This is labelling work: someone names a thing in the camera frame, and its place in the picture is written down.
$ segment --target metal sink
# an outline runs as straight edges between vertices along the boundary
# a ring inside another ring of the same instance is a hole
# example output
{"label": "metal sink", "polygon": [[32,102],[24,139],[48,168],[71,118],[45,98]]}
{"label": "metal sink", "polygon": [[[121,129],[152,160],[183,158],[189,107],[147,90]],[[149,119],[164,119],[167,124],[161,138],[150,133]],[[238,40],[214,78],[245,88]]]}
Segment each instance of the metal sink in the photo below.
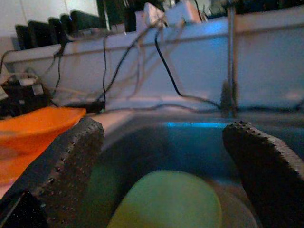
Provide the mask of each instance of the metal sink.
{"label": "metal sink", "polygon": [[[283,139],[304,158],[304,118],[300,114],[242,114],[260,130]],[[222,142],[232,121],[219,114],[143,113],[106,135],[93,168],[77,227],[106,227],[116,207],[142,176],[155,170],[185,171],[215,189],[230,192],[255,215],[239,173]]]}

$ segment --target metal rod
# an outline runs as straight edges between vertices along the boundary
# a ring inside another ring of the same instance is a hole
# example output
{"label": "metal rod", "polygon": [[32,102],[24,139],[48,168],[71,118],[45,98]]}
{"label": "metal rod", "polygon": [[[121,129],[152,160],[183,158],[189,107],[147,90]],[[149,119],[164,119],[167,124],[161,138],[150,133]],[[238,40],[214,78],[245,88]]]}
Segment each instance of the metal rod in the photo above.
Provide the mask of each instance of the metal rod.
{"label": "metal rod", "polygon": [[236,92],[236,78],[235,78],[235,14],[236,8],[232,4],[227,8],[228,12],[228,82],[231,91],[231,111],[232,116],[236,115],[237,106],[237,92]]}

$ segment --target black cable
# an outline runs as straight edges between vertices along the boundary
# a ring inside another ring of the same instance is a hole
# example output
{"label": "black cable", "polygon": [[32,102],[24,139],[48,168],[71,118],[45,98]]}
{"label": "black cable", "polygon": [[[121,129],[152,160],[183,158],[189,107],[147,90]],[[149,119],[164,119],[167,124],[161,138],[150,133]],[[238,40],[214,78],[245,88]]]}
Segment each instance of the black cable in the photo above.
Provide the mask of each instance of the black cable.
{"label": "black cable", "polygon": [[195,1],[196,9],[198,10],[198,13],[199,13],[199,19],[200,19],[200,21],[203,21],[203,18],[201,17],[201,14],[200,14],[200,8],[199,8],[198,1],[196,1],[196,0],[193,0],[193,1]]}
{"label": "black cable", "polygon": [[4,58],[5,56],[10,53],[10,52],[15,52],[16,50],[8,50],[6,52],[3,53],[2,57],[1,57],[1,62],[0,62],[0,78],[1,78],[1,74],[2,74],[2,67],[3,67],[3,62],[4,62]]}
{"label": "black cable", "polygon": [[59,85],[59,82],[60,82],[60,62],[61,62],[61,57],[62,56],[59,56],[59,60],[58,60],[58,79],[57,79],[57,82],[56,82],[55,90],[52,93],[52,97],[54,97],[54,95],[56,94],[56,91],[57,91],[57,88],[58,88],[58,85]]}
{"label": "black cable", "polygon": [[44,72],[41,76],[44,76],[44,75],[46,75],[48,72],[50,72],[50,70],[53,68],[53,65],[55,64],[55,60],[56,60],[56,57],[53,56],[53,60],[52,60],[51,65],[49,65],[49,67],[45,70],[45,72]]}
{"label": "black cable", "polygon": [[96,99],[97,101],[100,100],[100,98],[102,98],[104,96],[104,94],[107,93],[111,89],[111,87],[112,87],[112,85],[113,85],[113,83],[114,83],[114,81],[115,81],[115,79],[116,79],[116,77],[118,75],[119,69],[120,69],[122,63],[124,62],[124,59],[128,55],[129,51],[132,49],[132,47],[138,42],[139,39],[142,38],[142,36],[144,36],[151,28],[153,28],[155,26],[155,24],[157,24],[161,20],[163,20],[163,18],[160,18],[160,19],[156,20],[153,24],[151,24],[148,28],[146,28],[143,32],[141,32],[137,36],[137,38],[131,43],[131,45],[126,49],[126,51],[124,52],[122,58],[120,59],[118,65],[116,67],[116,70],[114,72],[114,75],[112,77],[112,80],[111,80],[110,84],[105,89],[105,91],[97,97],[97,99]]}
{"label": "black cable", "polygon": [[52,99],[50,101],[55,107],[59,107]]}
{"label": "black cable", "polygon": [[164,108],[164,107],[173,107],[173,108],[180,108],[180,109],[184,109],[193,113],[214,113],[214,112],[218,112],[218,109],[210,109],[210,110],[200,110],[200,109],[196,109],[196,108],[190,108],[190,107],[186,107],[180,104],[158,104],[156,106],[152,106],[152,107],[147,107],[147,108],[116,108],[116,109],[108,109],[108,110],[104,110],[101,112],[101,114],[106,114],[106,113],[111,113],[111,112],[120,112],[120,111],[154,111],[160,108]]}
{"label": "black cable", "polygon": [[175,81],[174,81],[174,78],[173,78],[173,76],[172,76],[172,73],[171,73],[171,71],[170,71],[170,69],[169,69],[169,67],[168,67],[168,64],[167,64],[165,58],[163,57],[162,52],[161,52],[161,50],[160,50],[160,47],[159,47],[159,45],[158,45],[157,37],[158,37],[160,31],[161,31],[161,29],[159,29],[159,30],[156,32],[156,35],[155,35],[155,38],[154,38],[154,43],[155,43],[157,52],[158,52],[158,54],[159,54],[159,56],[160,56],[160,58],[161,58],[161,60],[162,60],[162,62],[163,62],[163,64],[164,64],[164,66],[165,66],[167,72],[168,72],[168,75],[169,75],[169,77],[170,77],[170,79],[171,79],[171,82],[172,82],[172,84],[173,84],[173,87],[174,87],[176,93],[177,93],[179,96],[181,96],[181,97],[188,98],[188,99],[192,99],[192,100],[197,100],[197,101],[200,101],[200,102],[205,102],[205,103],[211,104],[211,105],[213,105],[213,106],[216,106],[218,109],[220,109],[220,105],[218,105],[217,103],[215,103],[215,102],[213,102],[213,101],[211,101],[211,100],[204,99],[204,98],[197,97],[197,96],[184,95],[184,94],[182,94],[182,93],[179,91],[179,89],[178,89],[178,87],[176,86],[176,83],[175,83]]}
{"label": "black cable", "polygon": [[106,76],[106,71],[107,71],[107,69],[106,69],[106,51],[105,51],[105,41],[106,41],[106,39],[107,39],[107,37],[108,36],[105,36],[105,38],[104,38],[104,75],[103,75],[103,91],[104,91],[104,105],[106,105],[106,97],[105,97],[105,76]]}

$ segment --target black object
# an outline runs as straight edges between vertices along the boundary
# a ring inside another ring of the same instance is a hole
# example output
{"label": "black object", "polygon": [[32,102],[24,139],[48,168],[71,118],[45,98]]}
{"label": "black object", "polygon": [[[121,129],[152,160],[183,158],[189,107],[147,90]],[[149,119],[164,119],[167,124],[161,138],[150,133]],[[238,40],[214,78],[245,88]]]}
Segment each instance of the black object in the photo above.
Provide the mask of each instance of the black object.
{"label": "black object", "polygon": [[[104,0],[97,0],[96,2],[100,23],[103,28],[106,28]],[[109,25],[123,24],[125,10],[124,0],[105,0],[105,4]]]}
{"label": "black object", "polygon": [[53,44],[51,32],[47,23],[31,20],[28,23],[28,28],[34,48],[49,46]]}
{"label": "black object", "polygon": [[[59,135],[0,200],[2,218],[18,218],[13,226],[3,219],[0,224],[5,228],[44,228],[34,223],[38,220],[45,225],[44,219],[49,227],[70,227],[103,141],[102,125],[90,118],[80,120],[71,130]],[[22,195],[20,207],[13,208],[16,196],[25,190],[30,194]]]}
{"label": "black object", "polygon": [[50,97],[41,84],[21,86],[16,81],[2,88],[9,97],[0,101],[0,116],[19,116],[49,105]]}
{"label": "black object", "polygon": [[1,228],[48,228],[39,201],[28,191],[9,197],[0,205]]}
{"label": "black object", "polygon": [[122,58],[119,60],[119,63],[117,64],[117,67],[115,69],[115,72],[114,72],[114,75],[111,79],[111,82],[109,83],[109,85],[107,86],[107,88],[105,89],[105,91],[103,91],[102,94],[100,94],[98,97],[97,97],[97,101],[99,101],[105,93],[107,93],[111,87],[113,86],[113,83],[118,75],[118,72],[119,72],[119,69],[122,65],[122,63],[124,62],[125,58],[127,57],[128,53],[130,52],[130,50],[132,49],[132,47],[138,42],[139,39],[141,39],[150,29],[152,28],[152,25],[150,25],[148,28],[146,28],[144,31],[142,31],[137,37],[136,39],[133,40],[133,42],[129,45],[129,47],[126,49],[126,51],[124,52]]}
{"label": "black object", "polygon": [[102,25],[100,23],[99,17],[78,10],[73,10],[71,12],[71,19],[75,25],[76,31],[84,29],[106,28],[106,25]]}
{"label": "black object", "polygon": [[71,17],[67,14],[62,14],[60,16],[60,22],[61,22],[62,29],[66,34],[71,34],[76,30]]}
{"label": "black object", "polygon": [[18,42],[21,50],[33,48],[29,27],[24,25],[15,26]]}
{"label": "black object", "polygon": [[79,103],[71,103],[66,105],[65,107],[70,108],[85,108],[87,113],[99,113],[101,110],[105,108],[104,101],[94,101],[94,102],[79,102]]}
{"label": "black object", "polygon": [[60,44],[62,40],[65,39],[65,33],[60,20],[57,18],[49,18],[48,24],[51,32],[52,43]]}
{"label": "black object", "polygon": [[124,30],[125,32],[136,31],[136,9],[126,8],[125,9],[125,20],[124,20]]}
{"label": "black object", "polygon": [[57,79],[57,82],[56,82],[56,85],[55,85],[55,90],[52,93],[52,97],[55,96],[55,94],[57,92],[57,88],[58,88],[59,82],[60,82],[60,79],[61,79],[61,75],[60,75],[60,63],[61,63],[61,58],[62,58],[62,55],[63,55],[63,51],[62,51],[62,53],[61,53],[61,55],[59,56],[59,59],[58,59],[58,79]]}
{"label": "black object", "polygon": [[304,0],[280,0],[281,8],[300,6],[304,4]]}
{"label": "black object", "polygon": [[227,126],[223,141],[265,228],[304,227],[304,162],[282,140],[252,125]]}
{"label": "black object", "polygon": [[106,65],[106,50],[105,50],[105,42],[106,39],[108,38],[108,36],[105,36],[104,41],[103,41],[103,45],[104,45],[104,74],[103,74],[103,92],[104,92],[104,109],[106,106],[106,95],[105,95],[105,76],[106,76],[106,72],[107,72],[107,65]]}

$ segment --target orange bowl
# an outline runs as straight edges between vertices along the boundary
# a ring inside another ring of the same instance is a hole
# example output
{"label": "orange bowl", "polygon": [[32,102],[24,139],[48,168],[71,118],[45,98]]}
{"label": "orange bowl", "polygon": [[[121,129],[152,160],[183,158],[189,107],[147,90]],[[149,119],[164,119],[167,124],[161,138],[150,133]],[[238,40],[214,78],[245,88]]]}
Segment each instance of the orange bowl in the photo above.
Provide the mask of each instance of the orange bowl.
{"label": "orange bowl", "polygon": [[43,152],[85,114],[81,108],[46,107],[0,121],[0,159]]}

